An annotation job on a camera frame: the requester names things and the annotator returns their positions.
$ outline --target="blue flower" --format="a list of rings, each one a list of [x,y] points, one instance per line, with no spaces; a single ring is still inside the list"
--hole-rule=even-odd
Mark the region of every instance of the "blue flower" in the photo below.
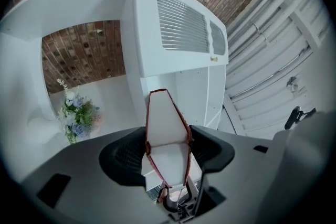
[[[76,97],[73,101],[72,104],[74,105],[75,108],[80,108],[83,105],[83,101],[80,97]]]
[[[89,135],[89,128],[85,125],[74,123],[71,127],[73,133],[78,137],[86,137]]]

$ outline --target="flower arrangement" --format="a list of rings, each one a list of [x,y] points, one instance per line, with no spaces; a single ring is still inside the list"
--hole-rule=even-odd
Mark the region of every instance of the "flower arrangement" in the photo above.
[[[58,112],[58,120],[68,138],[70,144],[78,140],[88,139],[90,132],[99,128],[102,116],[98,113],[98,107],[86,97],[81,97],[78,91],[75,93],[68,89],[64,80],[57,79],[65,91],[65,101]]]

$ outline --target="red trim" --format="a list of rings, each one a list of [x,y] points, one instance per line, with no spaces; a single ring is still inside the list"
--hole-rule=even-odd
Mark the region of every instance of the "red trim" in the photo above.
[[[180,116],[180,119],[187,131],[187,138],[186,138],[186,143],[188,145],[188,161],[187,161],[187,169],[186,169],[186,172],[185,172],[185,177],[184,177],[184,184],[185,185],[187,183],[187,179],[188,179],[188,174],[189,174],[189,171],[190,171],[190,164],[191,164],[191,143],[192,143],[192,136],[191,136],[191,130],[187,124],[187,122],[184,120],[183,118],[183,115],[181,114],[181,112],[179,111],[177,105],[175,104],[172,96],[170,95],[169,91],[167,89],[157,89],[155,91],[151,91],[149,93],[149,100],[148,100],[148,109],[147,109],[147,115],[146,115],[146,155],[150,161],[150,163],[152,164],[154,170],[156,171],[156,173],[159,175],[159,177],[164,181],[164,183],[168,186],[168,184],[166,183],[166,181],[163,179],[162,175],[160,174],[158,168],[156,167],[156,165],[154,164],[153,162],[153,159],[150,157],[150,154],[151,154],[151,146],[150,146],[150,143],[147,141],[147,133],[148,133],[148,117],[149,117],[149,108],[150,108],[150,101],[151,101],[151,94],[154,93],[154,92],[161,92],[161,91],[167,91],[170,99],[172,100],[173,102],[173,105],[177,111],[177,113],[179,114]]]

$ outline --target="vase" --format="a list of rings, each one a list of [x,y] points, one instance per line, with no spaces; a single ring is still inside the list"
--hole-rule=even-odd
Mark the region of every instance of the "vase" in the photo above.
[[[28,123],[28,136],[38,144],[46,144],[57,133],[63,133],[58,120],[34,118]]]

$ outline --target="corrugated wall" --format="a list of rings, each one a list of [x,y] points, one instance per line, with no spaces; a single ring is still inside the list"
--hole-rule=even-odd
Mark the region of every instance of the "corrugated wall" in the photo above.
[[[232,38],[229,47],[273,1],[269,0],[252,17]],[[285,0],[270,14],[259,32],[234,51],[230,60],[248,48],[293,1]],[[321,40],[331,28],[330,25],[329,13],[322,0],[302,0],[265,42],[242,61],[233,66],[229,64],[226,94],[232,101],[245,135],[272,139],[276,132],[284,130],[285,122],[295,106],[301,106],[305,112],[314,108],[313,100],[308,98],[306,87],[300,79],[300,73],[305,61],[319,48]],[[233,30],[234,27],[229,28],[228,36]],[[298,90],[294,93],[286,87],[291,77],[297,78]]]

